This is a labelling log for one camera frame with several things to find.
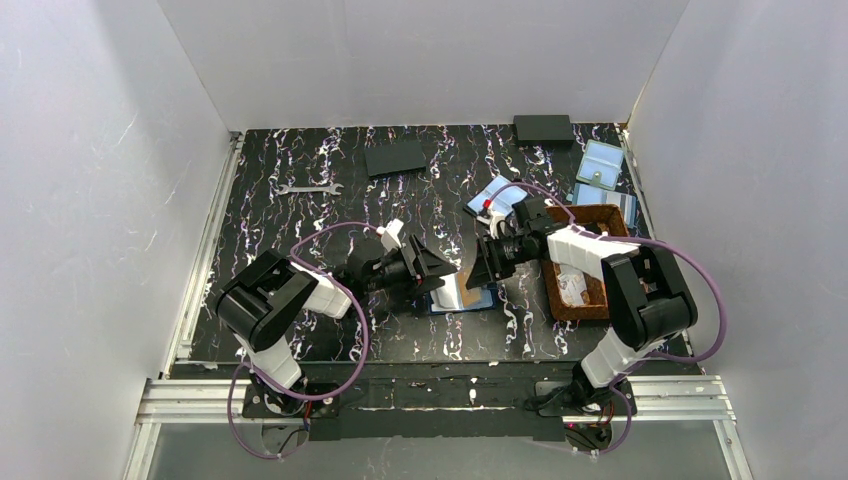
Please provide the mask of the orange credit card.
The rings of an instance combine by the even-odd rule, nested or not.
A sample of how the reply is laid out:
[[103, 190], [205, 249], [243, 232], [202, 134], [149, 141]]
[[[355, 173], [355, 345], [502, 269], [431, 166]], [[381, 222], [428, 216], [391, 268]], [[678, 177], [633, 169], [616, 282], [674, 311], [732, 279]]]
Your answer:
[[458, 286], [460, 300], [464, 310], [471, 310], [477, 307], [483, 300], [482, 288], [467, 288], [466, 279], [470, 268], [462, 269], [458, 275]]

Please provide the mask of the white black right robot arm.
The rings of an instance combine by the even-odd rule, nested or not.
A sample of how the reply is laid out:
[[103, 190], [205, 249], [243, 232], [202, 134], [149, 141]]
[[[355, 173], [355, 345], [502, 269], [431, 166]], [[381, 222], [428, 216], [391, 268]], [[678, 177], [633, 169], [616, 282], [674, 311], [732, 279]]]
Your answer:
[[558, 221], [540, 198], [515, 203], [513, 212], [516, 228], [492, 221], [490, 231], [477, 238], [467, 288], [507, 279], [518, 265], [545, 260], [600, 280], [610, 320], [595, 349], [574, 366], [570, 382], [529, 398], [526, 409], [603, 405], [640, 361], [696, 323], [694, 300], [668, 249]]

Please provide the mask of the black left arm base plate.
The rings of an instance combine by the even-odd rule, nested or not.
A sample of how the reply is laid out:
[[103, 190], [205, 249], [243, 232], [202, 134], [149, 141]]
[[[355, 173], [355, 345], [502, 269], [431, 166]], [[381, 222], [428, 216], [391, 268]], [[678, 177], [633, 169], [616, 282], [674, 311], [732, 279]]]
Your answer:
[[246, 387], [241, 415], [248, 419], [336, 418], [340, 411], [338, 396], [306, 402], [282, 395], [263, 385]]

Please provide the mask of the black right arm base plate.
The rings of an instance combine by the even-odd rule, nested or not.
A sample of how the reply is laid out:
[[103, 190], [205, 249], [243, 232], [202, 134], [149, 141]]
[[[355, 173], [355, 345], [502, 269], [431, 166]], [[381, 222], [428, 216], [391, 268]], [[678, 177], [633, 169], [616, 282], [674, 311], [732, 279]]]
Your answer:
[[570, 393], [569, 381], [539, 381], [533, 385], [533, 408], [542, 417], [592, 416], [598, 419], [601, 414], [625, 416], [627, 406], [635, 415], [638, 407], [633, 388], [628, 380], [614, 385], [621, 395], [609, 388], [603, 388], [590, 394]]

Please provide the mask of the dark blue card holder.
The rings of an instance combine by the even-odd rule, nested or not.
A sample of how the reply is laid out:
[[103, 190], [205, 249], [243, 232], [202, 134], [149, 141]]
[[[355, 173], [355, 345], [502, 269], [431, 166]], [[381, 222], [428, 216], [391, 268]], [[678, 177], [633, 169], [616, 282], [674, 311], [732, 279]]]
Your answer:
[[468, 289], [469, 269], [442, 277], [444, 285], [429, 294], [428, 311], [431, 315], [488, 310], [495, 307], [498, 287], [491, 283]]

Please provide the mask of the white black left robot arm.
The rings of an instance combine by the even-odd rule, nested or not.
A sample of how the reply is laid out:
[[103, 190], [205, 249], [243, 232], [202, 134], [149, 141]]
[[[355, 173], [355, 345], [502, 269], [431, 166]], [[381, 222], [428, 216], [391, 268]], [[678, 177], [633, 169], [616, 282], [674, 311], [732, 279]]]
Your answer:
[[285, 338], [301, 312], [341, 319], [361, 312], [361, 301], [383, 290], [416, 300], [457, 271], [415, 235], [358, 241], [328, 276], [267, 250], [223, 287], [214, 313], [246, 351], [259, 382], [301, 399], [304, 375]]

